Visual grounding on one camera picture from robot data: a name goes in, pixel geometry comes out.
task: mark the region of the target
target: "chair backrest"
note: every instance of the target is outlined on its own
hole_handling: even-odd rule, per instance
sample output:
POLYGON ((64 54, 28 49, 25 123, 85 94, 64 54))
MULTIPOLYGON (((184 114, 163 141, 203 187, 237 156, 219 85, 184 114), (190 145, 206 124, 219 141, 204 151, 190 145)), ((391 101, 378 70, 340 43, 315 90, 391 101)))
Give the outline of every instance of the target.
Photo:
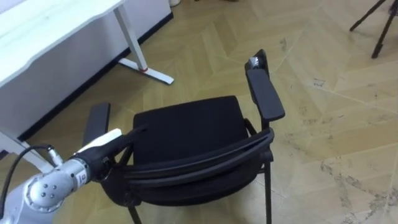
MULTIPOLYGON (((262 152, 269 150, 269 144, 273 139, 274 132, 269 128, 228 147, 201 155, 200 158, 153 164, 151 168, 119 164, 115 169, 121 171, 129 184, 143 188, 184 184, 226 172, 253 157, 260 156, 262 152)), ((132 150, 133 147, 126 149, 125 154, 131 155, 132 150)))

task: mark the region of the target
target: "chair seat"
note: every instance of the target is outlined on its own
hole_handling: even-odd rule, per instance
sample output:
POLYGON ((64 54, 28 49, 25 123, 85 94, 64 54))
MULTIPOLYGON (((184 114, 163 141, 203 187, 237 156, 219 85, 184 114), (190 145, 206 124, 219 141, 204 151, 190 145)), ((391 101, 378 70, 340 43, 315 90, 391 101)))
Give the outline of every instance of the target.
MULTIPOLYGON (((134 127, 148 130, 134 143, 134 167, 160 169, 195 162, 221 153, 219 149, 248 138, 234 96, 184 103, 137 114, 134 127)), ((261 168, 260 157, 217 176, 170 187, 135 188, 144 202, 185 206, 233 194, 252 182, 261 168)))
POLYGON ((134 144, 134 165, 148 169, 156 164, 200 156, 248 138, 235 96, 194 101, 139 113, 135 128, 147 125, 134 144))

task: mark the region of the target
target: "black chair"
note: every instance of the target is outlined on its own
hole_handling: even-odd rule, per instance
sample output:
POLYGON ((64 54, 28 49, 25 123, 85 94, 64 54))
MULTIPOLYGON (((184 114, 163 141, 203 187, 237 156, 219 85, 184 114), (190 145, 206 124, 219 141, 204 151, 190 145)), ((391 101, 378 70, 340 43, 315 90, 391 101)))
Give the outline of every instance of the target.
MULTIPOLYGON (((257 133, 244 119, 235 96, 194 101, 139 113, 134 130, 146 131, 109 158, 109 173, 99 178, 116 204, 127 207, 135 224, 141 202, 161 206, 207 203, 231 195, 264 173, 266 216, 271 224, 271 121, 285 112, 270 79, 265 51, 245 64, 246 76, 261 115, 257 133), (133 155, 134 165, 127 164, 133 155)), ((108 131, 108 103, 91 109, 84 145, 108 131)))

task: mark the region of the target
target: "desk leg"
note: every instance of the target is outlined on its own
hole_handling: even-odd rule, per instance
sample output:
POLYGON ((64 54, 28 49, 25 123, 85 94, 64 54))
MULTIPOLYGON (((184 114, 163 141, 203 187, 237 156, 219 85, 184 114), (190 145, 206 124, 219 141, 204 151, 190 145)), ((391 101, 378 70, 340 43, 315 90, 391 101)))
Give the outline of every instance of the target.
POLYGON ((132 60, 122 58, 119 63, 134 70, 138 70, 152 78, 155 78, 167 84, 173 83, 174 79, 172 77, 148 68, 144 55, 142 54, 141 48, 138 44, 136 34, 134 33, 134 29, 132 28, 124 6, 120 5, 119 7, 117 7, 114 10, 114 13, 116 15, 116 19, 119 22, 120 28, 122 29, 124 38, 129 45, 131 53, 137 60, 137 62, 133 62, 132 60))
MULTIPOLYGON (((29 147, 29 145, 26 142, 19 143, 0 132, 0 149, 4 149, 7 152, 19 155, 27 147, 29 147)), ((24 159, 36 166, 41 172, 49 172, 53 169, 51 164, 35 151, 28 152, 24 156, 24 159)))

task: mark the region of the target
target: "robotic arm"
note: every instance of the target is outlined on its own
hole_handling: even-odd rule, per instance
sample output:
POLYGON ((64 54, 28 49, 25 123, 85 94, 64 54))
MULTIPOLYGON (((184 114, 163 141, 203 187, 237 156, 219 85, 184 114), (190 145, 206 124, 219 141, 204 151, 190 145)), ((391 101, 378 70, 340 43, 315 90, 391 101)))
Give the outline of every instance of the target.
POLYGON ((138 128, 122 135, 120 129, 114 129, 80 149, 65 163, 53 149, 49 150, 57 167, 49 173, 34 175, 14 189, 6 198, 0 224, 51 224, 65 198, 92 180, 105 179, 114 157, 143 130, 138 128))

